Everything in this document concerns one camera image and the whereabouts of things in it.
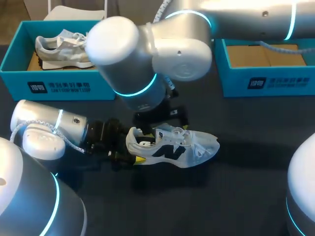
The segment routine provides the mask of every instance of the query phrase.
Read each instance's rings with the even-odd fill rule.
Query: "grey sneaker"
[[[54,38],[38,36],[35,49],[43,61],[42,69],[59,69],[66,66],[89,68],[94,66],[85,53],[86,36],[63,30]]]
[[[133,127],[126,137],[130,154],[146,159],[141,165],[168,162],[188,168],[209,160],[220,148],[217,137],[208,133],[183,130],[168,124],[156,127],[155,132],[156,137],[149,138]]]

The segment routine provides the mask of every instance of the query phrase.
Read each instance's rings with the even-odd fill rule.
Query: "cardboard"
[[[91,68],[88,68],[88,69],[80,69],[80,68],[77,68],[77,67],[66,67],[66,68],[60,68],[60,69],[55,69],[55,70],[95,70],[96,67],[91,67]],[[28,69],[27,71],[44,71],[40,66],[39,66],[39,63],[38,63],[38,56],[36,55],[36,53],[34,52],[33,53],[33,56],[30,60],[30,64],[28,66]]]
[[[272,45],[276,48],[283,48],[283,49],[289,49],[289,50],[298,50],[298,46],[287,44],[287,45]],[[271,51],[270,49],[263,48],[271,66],[305,66],[306,63],[302,57],[301,54],[284,54],[284,53],[278,53],[275,51]]]
[[[227,51],[232,67],[270,66],[269,60],[260,46],[229,46]]]
[[[272,45],[298,50],[294,44]],[[231,67],[306,66],[302,55],[284,54],[262,46],[227,46]]]

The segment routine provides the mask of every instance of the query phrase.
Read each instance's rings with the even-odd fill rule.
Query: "teal shoe box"
[[[52,38],[63,29],[86,34],[98,21],[23,21],[0,67],[15,101],[114,100],[115,92],[97,70],[27,71],[37,36]]]
[[[315,48],[315,39],[267,43],[297,45],[298,49]],[[224,97],[315,95],[315,53],[303,54],[304,66],[232,67],[227,47],[244,45],[258,44],[215,40],[215,57]]]

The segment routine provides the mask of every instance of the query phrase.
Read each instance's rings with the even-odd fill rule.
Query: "shoe tongue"
[[[156,129],[156,144],[161,141],[164,137],[174,137],[172,132],[163,130],[163,129]]]

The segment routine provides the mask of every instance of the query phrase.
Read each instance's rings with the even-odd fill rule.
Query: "white cable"
[[[156,16],[154,17],[153,23],[158,22],[166,9],[166,7],[172,2],[172,0],[163,0],[162,5],[159,7]]]
[[[83,148],[77,147],[76,145],[74,145],[72,142],[69,141],[69,139],[66,138],[65,135],[63,135],[58,129],[55,128],[55,126],[53,126],[52,124],[49,124],[47,122],[43,122],[40,120],[29,120],[26,122],[23,122],[21,124],[19,124],[12,132],[11,137],[10,137],[10,142],[14,142],[15,136],[17,134],[17,132],[23,127],[23,126],[27,126],[29,124],[40,124],[40,125],[44,125],[48,128],[50,128],[53,132],[55,132],[56,135],[58,135],[60,138],[62,138],[66,144],[68,144],[70,147],[72,147],[73,149],[81,152],[81,153],[85,153]]]
[[[104,19],[106,19],[107,18],[107,7],[108,7],[108,2],[107,2],[107,0],[104,0],[104,11],[105,11],[105,13],[104,13]]]
[[[51,0],[48,0],[48,14],[51,12]]]
[[[265,48],[268,48],[272,51],[278,52],[278,53],[287,53],[287,54],[304,54],[304,53],[315,53],[315,48],[306,48],[306,49],[300,49],[300,50],[290,50],[290,49],[284,49],[284,48],[276,48],[271,46],[268,43],[265,43],[263,41],[258,42],[260,46],[263,46]]]

